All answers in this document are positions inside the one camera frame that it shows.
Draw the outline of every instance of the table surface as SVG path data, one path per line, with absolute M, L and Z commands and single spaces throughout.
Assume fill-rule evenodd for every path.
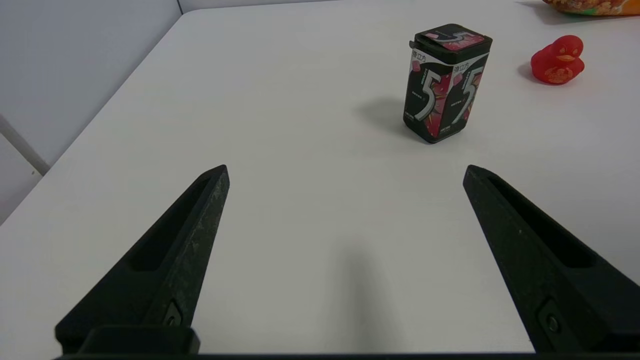
M 0 357 L 58 355 L 55 324 L 219 164 L 202 352 L 532 351 L 463 175 L 498 173 L 640 280 L 639 20 L 498 0 L 186 14 L 0 227 Z M 408 41 L 448 22 L 494 43 L 469 125 L 428 145 L 401 118 Z M 567 33 L 586 71 L 531 81 Z

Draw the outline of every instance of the number 5 logo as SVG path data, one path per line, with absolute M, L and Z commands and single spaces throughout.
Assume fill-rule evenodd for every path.
M 469 77 L 467 78 L 467 81 L 465 82 L 464 90 L 462 91 L 462 94 L 468 95 L 467 101 L 465 102 L 465 105 L 462 107 L 462 109 L 460 109 L 458 116 L 456 116 L 456 118 L 453 120 L 451 125 L 460 121 L 460 119 L 462 118 L 462 115 L 465 113 L 465 110 L 467 110 L 469 105 L 471 105 L 471 102 L 474 100 L 474 97 L 476 96 L 476 90 L 477 90 L 476 86 L 474 85 L 474 80 L 476 79 L 477 75 L 482 73 L 483 70 L 484 70 L 484 67 L 479 67 L 469 72 Z
M 442 78 L 440 75 L 435 72 L 429 70 L 427 72 L 427 77 L 424 79 L 424 86 L 422 87 L 422 92 L 424 92 L 429 100 L 427 101 L 427 105 L 425 105 L 424 109 L 420 110 L 417 114 L 415 114 L 414 119 L 418 121 L 423 121 L 431 110 L 433 110 L 433 106 L 436 104 L 436 94 L 433 93 L 433 89 L 431 88 L 431 84 L 435 81 L 437 84 L 441 82 Z

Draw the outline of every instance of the rubber duck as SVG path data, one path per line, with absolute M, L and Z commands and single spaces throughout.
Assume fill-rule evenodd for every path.
M 533 76 L 547 84 L 569 82 L 584 70 L 584 63 L 579 58 L 582 48 L 582 40 L 575 35 L 558 38 L 531 58 Z

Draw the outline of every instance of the snack bag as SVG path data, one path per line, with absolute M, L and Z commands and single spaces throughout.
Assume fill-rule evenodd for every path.
M 544 0 L 554 9 L 581 15 L 640 15 L 640 0 Z

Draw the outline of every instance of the white wall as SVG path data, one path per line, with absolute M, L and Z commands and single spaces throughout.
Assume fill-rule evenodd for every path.
M 0 113 L 52 165 L 179 17 L 176 0 L 0 0 Z
M 307 3 L 310 1 L 327 0 L 179 0 L 183 12 L 197 9 L 226 8 L 228 6 L 247 6 L 284 3 Z
M 0 135 L 0 225 L 42 176 Z

